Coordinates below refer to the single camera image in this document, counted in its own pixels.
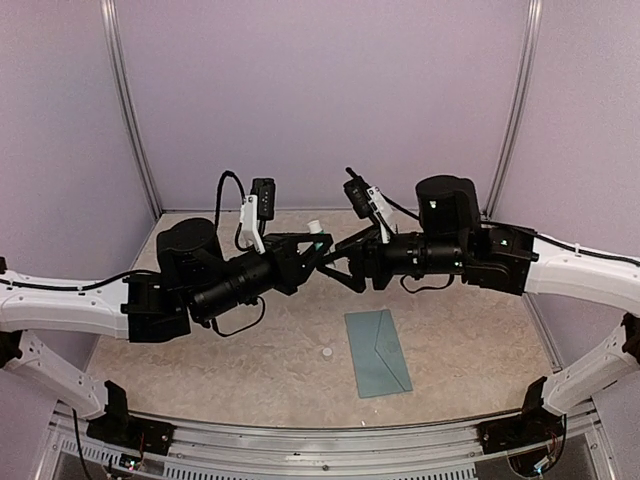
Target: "aluminum frame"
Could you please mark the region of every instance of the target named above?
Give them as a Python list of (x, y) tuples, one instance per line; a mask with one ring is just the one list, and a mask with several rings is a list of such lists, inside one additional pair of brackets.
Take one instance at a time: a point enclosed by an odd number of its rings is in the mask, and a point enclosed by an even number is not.
[(145, 199), (154, 220), (157, 221), (163, 212), (162, 202), (160, 200), (156, 184), (153, 180), (151, 167), (147, 160), (136, 112), (133, 106), (131, 92), (129, 90), (127, 70), (125, 67), (124, 55), (122, 53), (122, 42), (120, 40), (120, 30), (118, 28), (116, 3), (115, 0), (101, 0), (100, 3), (102, 10), (102, 22), (104, 24), (104, 32), (111, 60), (116, 92), (120, 101), (122, 119), (124, 120), (127, 136), (131, 143), (134, 163), (140, 176), (140, 181), (142, 182)]
[(496, 213), (500, 194), (504, 188), (507, 178), (507, 172), (513, 158), (513, 150), (515, 148), (518, 137), (518, 130), (524, 113), (527, 91), (533, 71), (533, 60), (538, 43), (540, 33), (540, 19), (542, 16), (542, 0), (529, 1), (529, 13), (527, 16), (527, 25), (525, 28), (524, 44), (522, 46), (522, 54), (520, 57), (520, 65), (518, 67), (518, 79), (516, 81), (516, 91), (511, 103), (511, 112), (509, 113), (509, 121), (507, 123), (507, 131), (500, 148), (500, 157), (498, 166), (489, 190), (489, 197), (484, 208), (484, 214), (487, 218), (492, 218)]
[[(469, 478), (464, 472), (472, 472), (473, 479), (477, 462), (506, 455), (506, 452), (484, 455), (475, 426), (507, 414), (403, 427), (326, 430), (246, 427), (139, 415), (177, 426), (167, 457), (145, 456), (150, 472), (141, 473), (143, 478), (399, 480), (423, 475), (439, 478), (439, 473), (446, 478), (446, 472), (449, 478), (455, 478), (451, 472)], [(81, 421), (80, 431), (85, 428), (86, 423)], [(585, 435), (592, 446), (590, 456), (598, 478), (615, 480), (608, 442), (591, 401), (578, 405), (569, 416), (567, 437), (579, 435)], [(105, 445), (84, 434), (81, 441), (87, 460), (103, 465), (110, 456), (135, 453)], [(62, 452), (76, 455), (77, 450), (70, 409), (60, 403), (49, 426), (36, 480), (53, 479)]]

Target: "white mounting bracket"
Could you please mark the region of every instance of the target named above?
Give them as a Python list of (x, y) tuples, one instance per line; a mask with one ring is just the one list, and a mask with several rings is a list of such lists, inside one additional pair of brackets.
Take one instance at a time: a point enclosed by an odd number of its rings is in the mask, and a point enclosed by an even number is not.
[(33, 332), (22, 332), (22, 357), (7, 362), (5, 370), (47, 387), (57, 398), (92, 420), (104, 415), (109, 393), (104, 382), (91, 378), (49, 349)]
[[(374, 214), (378, 217), (378, 220), (383, 219), (389, 228), (392, 231), (396, 232), (398, 230), (396, 222), (393, 221), (393, 210), (391, 206), (387, 203), (387, 201), (382, 196), (380, 189), (378, 187), (371, 187), (367, 189), (367, 193), (369, 194), (370, 205), (373, 207)], [(382, 243), (389, 243), (391, 241), (391, 235), (387, 231), (386, 227), (383, 225), (382, 221), (380, 222), (380, 234), (382, 235)]]
[(240, 237), (245, 244), (253, 245), (260, 255), (265, 252), (264, 243), (258, 231), (258, 196), (248, 195), (240, 208)]
[(542, 407), (561, 416), (620, 378), (640, 370), (636, 358), (622, 351), (625, 328), (616, 327), (596, 348), (544, 382)]

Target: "black cable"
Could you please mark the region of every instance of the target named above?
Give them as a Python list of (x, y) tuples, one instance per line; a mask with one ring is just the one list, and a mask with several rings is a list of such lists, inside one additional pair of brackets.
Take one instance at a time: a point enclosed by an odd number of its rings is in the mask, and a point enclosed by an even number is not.
[(76, 444), (78, 446), (78, 457), (80, 457), (80, 464), (82, 465), (82, 470), (84, 471), (84, 476), (87, 477), (87, 480), (93, 480), (91, 475), (89, 474), (89, 469), (87, 468), (87, 464), (84, 461), (84, 455), (82, 453), (82, 445), (80, 444), (80, 429), (78, 428), (78, 413), (75, 409), (72, 409), (73, 412), (73, 427), (76, 431)]
[(415, 295), (416, 293), (420, 293), (420, 292), (424, 292), (426, 290), (444, 290), (445, 288), (449, 288), (452, 284), (453, 281), (455, 279), (454, 275), (449, 275), (449, 280), (447, 281), (447, 283), (445, 285), (441, 285), (439, 287), (432, 287), (430, 285), (425, 285), (424, 287), (420, 287), (417, 288), (415, 290), (410, 290), (409, 287), (407, 287), (404, 283), (404, 281), (409, 278), (411, 275), (403, 275), (400, 278), (400, 285), (402, 286), (402, 288), (404, 288), (404, 291), (407, 293), (410, 293), (411, 295)]
[(216, 229), (216, 231), (218, 230), (218, 226), (220, 225), (220, 209), (222, 208), (222, 189), (224, 188), (224, 181), (227, 178), (233, 178), (236, 182), (236, 185), (238, 185), (238, 190), (240, 191), (240, 202), (244, 202), (244, 187), (242, 186), (242, 182), (240, 181), (240, 179), (238, 178), (238, 176), (235, 174), (235, 172), (232, 172), (231, 170), (225, 170), (224, 172), (222, 172), (222, 175), (220, 175), (220, 179), (218, 180), (218, 187), (216, 188), (216, 209), (215, 209), (215, 216), (214, 216), (214, 227)]
[[(531, 234), (531, 230), (527, 229), (527, 228), (523, 228), (523, 227), (518, 227), (516, 225), (509, 225), (506, 223), (500, 223), (500, 222), (493, 222), (493, 221), (483, 221), (482, 222), (484, 225), (492, 225), (492, 226), (496, 226), (496, 227), (504, 227), (504, 228), (511, 228), (513, 230), (516, 231), (520, 231), (520, 232), (524, 232), (524, 233), (529, 233)], [(566, 244), (564, 242), (559, 242), (558, 240), (555, 240), (553, 238), (549, 238), (546, 235), (542, 235), (541, 233), (538, 232), (534, 232), (533, 236), (539, 240), (542, 240), (543, 242), (549, 243), (555, 247), (558, 248), (562, 248), (563, 250), (568, 250), (570, 252), (575, 252), (579, 255), (585, 255), (587, 257), (594, 257), (594, 258), (599, 258), (601, 260), (613, 260), (616, 262), (624, 262), (624, 263), (630, 263), (631, 265), (635, 265), (636, 267), (640, 267), (640, 260), (636, 260), (634, 258), (630, 258), (630, 257), (625, 257), (622, 255), (609, 255), (607, 253), (600, 253), (600, 252), (594, 252), (592, 250), (583, 250), (583, 249), (577, 249), (576, 247), (573, 245), (569, 245)]]
[(562, 418), (563, 418), (562, 444), (560, 445), (560, 451), (558, 452), (558, 455), (556, 455), (555, 457), (552, 457), (553, 462), (551, 462), (548, 468), (541, 470), (539, 472), (536, 470), (529, 474), (521, 473), (519, 471), (521, 468), (519, 457), (517, 455), (513, 457), (507, 456), (507, 463), (509, 464), (509, 467), (511, 467), (511, 470), (513, 471), (513, 473), (515, 473), (520, 478), (540, 478), (542, 477), (542, 475), (545, 475), (547, 472), (549, 472), (549, 470), (551, 470), (553, 467), (555, 467), (558, 464), (558, 462), (560, 461), (560, 457), (562, 457), (562, 454), (564, 452), (564, 446), (567, 443), (567, 415), (563, 415)]
[[(220, 209), (222, 208), (222, 190), (224, 188), (224, 182), (227, 178), (232, 178), (235, 182), (236, 185), (238, 186), (238, 190), (240, 191), (240, 203), (242, 204), (244, 202), (244, 187), (242, 186), (242, 182), (240, 181), (240, 179), (238, 178), (238, 176), (235, 174), (235, 172), (232, 172), (231, 170), (225, 170), (224, 172), (222, 172), (222, 175), (220, 175), (220, 179), (218, 180), (218, 187), (216, 188), (216, 207), (215, 207), (215, 214), (214, 214), (214, 228), (216, 233), (218, 232), (218, 227), (220, 225)], [(234, 246), (241, 252), (248, 252), (249, 250), (251, 250), (251, 247), (243, 247), (242, 245), (240, 245), (240, 230), (242, 228), (242, 225), (238, 224), (238, 228), (236, 228), (236, 233), (233, 236), (233, 244)]]
[(130, 275), (157, 275), (158, 272), (153, 272), (151, 270), (137, 269), (137, 270), (129, 270), (126, 272), (118, 273), (113, 277), (109, 277), (105, 280), (101, 280), (96, 283), (91, 283), (89, 285), (78, 285), (76, 287), (71, 286), (60, 286), (60, 285), (40, 285), (37, 283), (28, 283), (28, 282), (12, 282), (11, 280), (5, 280), (4, 278), (0, 278), (0, 284), (8, 285), (10, 287), (17, 288), (33, 288), (35, 290), (49, 290), (54, 292), (86, 292), (88, 290), (95, 290), (96, 288), (104, 287), (105, 285), (109, 285), (115, 281), (120, 280), (121, 278), (128, 277)]
[(238, 330), (231, 332), (231, 333), (222, 333), (220, 331), (220, 328), (218, 327), (218, 320), (217, 319), (213, 319), (211, 321), (211, 328), (213, 328), (213, 331), (216, 332), (218, 335), (220, 335), (222, 338), (228, 338), (228, 337), (232, 337), (234, 335), (237, 335), (240, 332), (244, 332), (245, 330), (249, 330), (252, 327), (255, 327), (257, 324), (259, 324), (262, 319), (264, 318), (264, 314), (267, 311), (267, 302), (264, 301), (264, 298), (258, 296), (256, 297), (258, 300), (260, 300), (260, 303), (262, 304), (262, 310), (260, 311), (260, 316), (258, 317), (258, 320), (256, 320), (253, 323), (250, 323), (249, 325), (246, 325), (242, 328), (239, 328)]
[(394, 202), (393, 200), (391, 200), (389, 197), (387, 197), (385, 194), (382, 194), (382, 198), (384, 198), (387, 203), (389, 205), (391, 205), (393, 208), (395, 208), (396, 210), (398, 210), (399, 212), (404, 213), (407, 217), (411, 217), (414, 220), (418, 220), (420, 221), (420, 217), (418, 215), (416, 215), (415, 213), (413, 213), (411, 210), (407, 210), (406, 208), (404, 208), (402, 205), (400, 205), (399, 203)]

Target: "white wall panel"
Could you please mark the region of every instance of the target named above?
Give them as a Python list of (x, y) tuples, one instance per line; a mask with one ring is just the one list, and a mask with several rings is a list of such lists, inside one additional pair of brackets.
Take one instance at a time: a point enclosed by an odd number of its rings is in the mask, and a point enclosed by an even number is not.
[[(211, 208), (226, 168), (280, 207), (348, 206), (344, 167), (415, 204), (500, 153), (525, 0), (119, 2), (127, 71), (163, 205)], [(237, 207), (237, 194), (227, 206)]]

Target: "metal base frame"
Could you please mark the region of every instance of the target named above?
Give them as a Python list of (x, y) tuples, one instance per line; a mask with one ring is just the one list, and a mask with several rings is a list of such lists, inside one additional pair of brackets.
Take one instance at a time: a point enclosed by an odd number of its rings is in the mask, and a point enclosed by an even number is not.
[[(242, 427), (137, 414), (177, 426), (166, 457), (145, 455), (140, 478), (189, 480), (291, 480), (314, 478), (355, 480), (463, 479), (476, 477), (476, 463), (505, 456), (484, 455), (476, 425), (495, 415), (455, 422), (385, 428), (285, 429)], [(120, 455), (137, 452), (105, 445), (84, 435), (89, 462), (117, 465)], [(569, 417), (568, 438), (584, 435), (600, 480), (614, 480), (611, 451), (592, 402)], [(531, 447), (509, 452), (510, 455)], [(53, 480), (62, 453), (77, 455), (70, 410), (58, 404), (47, 432), (36, 480)]]

